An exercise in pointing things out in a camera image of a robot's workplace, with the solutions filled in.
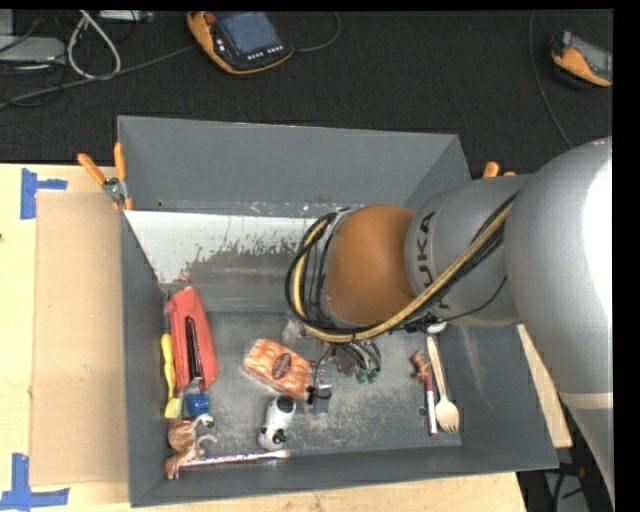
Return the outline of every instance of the orange device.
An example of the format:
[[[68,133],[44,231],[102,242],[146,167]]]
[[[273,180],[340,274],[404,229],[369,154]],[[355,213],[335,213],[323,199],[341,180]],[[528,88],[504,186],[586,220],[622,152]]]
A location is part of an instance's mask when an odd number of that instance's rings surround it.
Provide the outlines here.
[[[192,381],[204,392],[218,374],[213,337],[200,295],[193,286],[174,293],[167,302],[173,337],[176,391]]]
[[[564,30],[551,38],[551,58],[561,69],[601,87],[613,84],[613,54]]]
[[[293,55],[293,47],[263,11],[189,11],[187,25],[205,53],[227,73],[264,71]]]

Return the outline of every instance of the black floor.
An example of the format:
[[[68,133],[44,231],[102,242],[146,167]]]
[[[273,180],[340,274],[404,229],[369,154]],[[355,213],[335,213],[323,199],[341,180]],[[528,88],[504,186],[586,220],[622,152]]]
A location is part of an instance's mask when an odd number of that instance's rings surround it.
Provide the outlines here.
[[[65,42],[80,19],[73,10],[15,12],[17,35],[44,14],[32,35]],[[195,44],[186,11],[155,13],[151,23],[102,24],[121,41],[122,67],[186,51],[81,85],[70,67],[0,68],[0,161],[73,163],[87,152],[111,164],[120,114],[456,133],[474,177],[488,160],[534,172],[570,146],[612,133],[613,87],[563,80],[549,42],[567,29],[612,51],[613,9],[280,12],[283,37],[301,50],[337,38],[245,77],[222,71]],[[74,56],[92,74],[112,69],[92,29]],[[51,91],[16,100],[43,88]]]

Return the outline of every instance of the orange handle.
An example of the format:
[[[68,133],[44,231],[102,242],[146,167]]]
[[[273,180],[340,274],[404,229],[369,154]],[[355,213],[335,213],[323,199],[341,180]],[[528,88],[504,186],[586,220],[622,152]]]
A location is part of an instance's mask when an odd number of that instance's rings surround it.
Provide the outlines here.
[[[127,166],[124,162],[124,154],[122,153],[122,143],[116,142],[113,146],[113,161],[116,165],[116,171],[118,173],[118,179],[120,181],[127,177]]]
[[[500,174],[500,166],[498,165],[498,162],[487,162],[487,165],[484,167],[482,177],[495,178],[498,174]]]
[[[87,155],[86,153],[78,153],[78,163],[85,168],[85,170],[98,185],[102,186],[105,184],[107,178],[104,177],[104,174],[102,173],[100,168],[96,165],[96,163],[91,159],[89,155]]]

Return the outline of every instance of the bin floor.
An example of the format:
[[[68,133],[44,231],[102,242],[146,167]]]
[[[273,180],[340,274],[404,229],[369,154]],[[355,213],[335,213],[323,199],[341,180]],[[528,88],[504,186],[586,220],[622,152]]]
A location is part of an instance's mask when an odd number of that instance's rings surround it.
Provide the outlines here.
[[[278,392],[246,372],[243,361],[259,338],[283,343],[286,316],[223,313],[209,314],[208,318],[218,376],[207,393],[216,421],[211,432],[218,443],[205,443],[203,448],[209,457],[262,451],[258,430]],[[359,383],[354,374],[340,374],[333,361],[320,366],[318,382],[332,385],[328,411],[298,404],[287,429],[287,447],[292,454],[461,444],[457,433],[441,432],[433,438],[428,434],[423,386],[413,381],[410,361],[416,350],[424,348],[424,335],[398,332],[378,338],[376,344],[382,354],[382,370],[372,383]],[[301,338],[288,348],[315,362],[322,358],[327,345],[314,338]]]

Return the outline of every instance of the yellow cable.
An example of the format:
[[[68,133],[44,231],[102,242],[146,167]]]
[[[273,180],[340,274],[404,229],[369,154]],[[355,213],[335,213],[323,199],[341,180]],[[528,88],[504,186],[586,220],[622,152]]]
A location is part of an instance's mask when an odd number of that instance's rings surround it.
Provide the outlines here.
[[[354,335],[352,334],[331,334],[321,329],[317,329],[316,327],[312,327],[305,323],[306,330],[309,334],[315,336],[324,341],[328,341],[330,343],[348,343],[350,341],[362,341],[369,338],[374,338],[380,334],[383,334],[385,331],[395,327],[400,322],[409,317],[409,315],[416,312],[420,307],[422,307],[433,295],[435,295],[447,282],[454,276],[458,270],[462,268],[462,266],[467,263],[488,241],[488,239],[504,224],[509,212],[511,211],[511,207],[513,204],[509,204],[500,214],[496,216],[495,219],[487,226],[487,228],[478,236],[469,246],[460,253],[460,255],[453,260],[453,262],[440,274],[434,281],[425,288],[420,295],[418,295],[415,299],[413,299],[407,306],[404,307],[401,311],[393,315],[391,318],[382,322],[381,324],[375,325],[365,331],[358,332]],[[316,229],[313,230],[312,233],[309,234],[306,238],[306,242],[303,241],[303,247],[306,248],[310,244],[310,240],[313,236],[322,229],[328,221],[324,223],[320,223]],[[302,272],[302,268],[304,266],[304,262],[307,259],[307,255],[305,254],[294,268],[294,272],[292,275],[292,282],[294,285],[293,289],[293,302],[296,311],[302,316],[306,317],[302,308],[302,299],[300,297],[300,287],[298,283],[300,281],[300,273]]]

